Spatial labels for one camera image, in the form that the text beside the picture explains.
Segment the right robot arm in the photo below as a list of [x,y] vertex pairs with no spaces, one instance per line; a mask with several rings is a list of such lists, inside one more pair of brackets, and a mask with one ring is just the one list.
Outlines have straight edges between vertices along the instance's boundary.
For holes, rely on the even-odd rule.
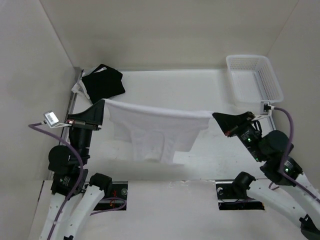
[[231,204],[235,209],[261,202],[290,220],[306,239],[318,240],[320,195],[310,183],[297,181],[304,172],[289,156],[294,147],[291,138],[279,130],[263,134],[258,117],[249,111],[239,115],[215,112],[212,116],[226,137],[237,137],[254,160],[262,163],[259,169],[264,176],[289,194],[289,197],[280,195],[242,171],[232,181],[218,183],[216,193],[220,203]]

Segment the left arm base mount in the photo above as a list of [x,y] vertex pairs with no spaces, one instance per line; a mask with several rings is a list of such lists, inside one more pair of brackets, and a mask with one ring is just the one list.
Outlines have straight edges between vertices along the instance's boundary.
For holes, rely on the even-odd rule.
[[121,207],[128,197],[129,183],[127,181],[114,181],[111,190],[98,202],[94,211],[111,210]]

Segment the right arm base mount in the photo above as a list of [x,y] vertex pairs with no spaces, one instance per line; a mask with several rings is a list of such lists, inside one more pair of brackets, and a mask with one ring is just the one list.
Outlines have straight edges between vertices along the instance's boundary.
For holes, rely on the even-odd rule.
[[216,181],[216,194],[220,211],[264,211],[262,202],[253,198],[238,194],[233,190],[232,181]]

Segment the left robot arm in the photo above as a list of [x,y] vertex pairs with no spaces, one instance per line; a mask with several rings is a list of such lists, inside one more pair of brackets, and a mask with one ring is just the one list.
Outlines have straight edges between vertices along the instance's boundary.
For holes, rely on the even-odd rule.
[[112,195],[112,178],[94,174],[85,186],[92,133],[100,130],[105,101],[99,100],[83,112],[68,115],[68,140],[48,155],[53,172],[51,199],[41,240],[75,240],[100,200]]

